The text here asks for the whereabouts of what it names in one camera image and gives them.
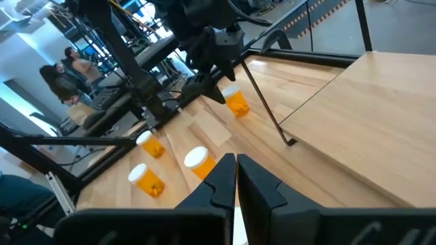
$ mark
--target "white bottle cap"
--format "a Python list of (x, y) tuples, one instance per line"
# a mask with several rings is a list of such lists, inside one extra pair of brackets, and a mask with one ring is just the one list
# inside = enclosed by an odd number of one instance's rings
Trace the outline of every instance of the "white bottle cap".
[(142, 143), (149, 140), (152, 135), (153, 134), (150, 131), (145, 131), (144, 133), (141, 133), (141, 135), (139, 135), (139, 137), (136, 139), (136, 144), (141, 145)]
[(186, 155), (184, 164), (189, 169), (196, 168), (205, 162), (208, 155), (209, 150), (206, 147), (195, 147)]
[(225, 87), (221, 93), (223, 94), (224, 98), (227, 99), (228, 97), (231, 97), (234, 94), (236, 94), (238, 91), (239, 91), (239, 87), (237, 87), (236, 85), (230, 85)]
[(141, 163), (132, 169), (127, 179), (129, 179), (129, 182), (131, 182), (132, 184), (135, 184), (140, 179), (142, 179), (142, 177), (147, 172), (147, 169), (148, 169), (147, 165), (145, 165), (145, 163)]

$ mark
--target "yellow cable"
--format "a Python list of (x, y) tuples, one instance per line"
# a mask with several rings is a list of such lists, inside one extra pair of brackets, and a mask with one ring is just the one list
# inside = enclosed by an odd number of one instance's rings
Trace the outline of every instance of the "yellow cable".
[(160, 36), (159, 34), (157, 34), (157, 32), (156, 32), (153, 28), (151, 28), (151, 27), (149, 27), (148, 25), (142, 23), (142, 22), (141, 22), (140, 20), (138, 20), (138, 19), (137, 19), (133, 14), (131, 14), (131, 13), (128, 12), (127, 10), (123, 9), (123, 7), (121, 7), (121, 6), (120, 6), (116, 1), (114, 1), (114, 0), (109, 0), (109, 2), (110, 2), (111, 4), (113, 4), (113, 6), (115, 6), (116, 8), (118, 8), (119, 10), (125, 12), (128, 16), (132, 17), (133, 20), (135, 20), (135, 21), (136, 21), (140, 26), (142, 26), (142, 27), (144, 27), (144, 28), (147, 28), (149, 31), (152, 31), (156, 36), (158, 36), (158, 38), (161, 38), (161, 36)]

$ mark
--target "floor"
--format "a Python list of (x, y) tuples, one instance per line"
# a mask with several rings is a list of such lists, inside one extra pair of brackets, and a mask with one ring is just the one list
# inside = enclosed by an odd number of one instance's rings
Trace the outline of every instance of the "floor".
[[(261, 16), (273, 22), (286, 14), (294, 3), (280, 3), (273, 11)], [(436, 54), (436, 7), (390, 0), (388, 3), (364, 1), (373, 49), (383, 52)], [(265, 28), (243, 22), (247, 38), (254, 38)], [(310, 35), (290, 39), (295, 50), (310, 51)], [(349, 1), (313, 30), (316, 52), (362, 54), (364, 44), (360, 32), (356, 4)]]

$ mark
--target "wooden table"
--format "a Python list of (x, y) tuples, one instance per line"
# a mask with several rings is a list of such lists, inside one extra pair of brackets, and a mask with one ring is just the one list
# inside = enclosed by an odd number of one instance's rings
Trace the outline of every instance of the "wooden table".
[(436, 56), (367, 53), (282, 123), (403, 206), (436, 206)]
[[(246, 60), (278, 120), (299, 108), (343, 70), (252, 56)], [(77, 209), (173, 208), (199, 185), (200, 180), (183, 166), (185, 155), (206, 146), (215, 159), (225, 153), (245, 153), (288, 185), (328, 207), (395, 207), (396, 203), (350, 176), (300, 143), (286, 146), (269, 120), (242, 67), (235, 69), (238, 85), (251, 111), (235, 118), (225, 106), (199, 97), (157, 133), (166, 147), (160, 159), (137, 147), (86, 186)], [(219, 87), (231, 82), (223, 78)], [(147, 163), (167, 184), (151, 198), (127, 181), (129, 172)]]

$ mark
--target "dark jacket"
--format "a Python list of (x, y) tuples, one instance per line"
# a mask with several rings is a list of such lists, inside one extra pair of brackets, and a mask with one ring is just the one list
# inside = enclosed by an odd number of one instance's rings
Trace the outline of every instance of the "dark jacket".
[(56, 84), (49, 85), (49, 87), (61, 101), (67, 101), (80, 93), (77, 86), (63, 76), (57, 78)]
[(64, 73), (61, 74), (61, 76), (63, 76), (66, 80), (69, 80), (70, 82), (74, 83), (74, 85), (76, 85), (78, 89), (85, 92), (86, 94), (91, 93), (92, 91), (91, 87), (88, 86), (88, 84), (85, 81), (82, 81), (79, 78), (77, 78), (74, 74), (65, 71)]

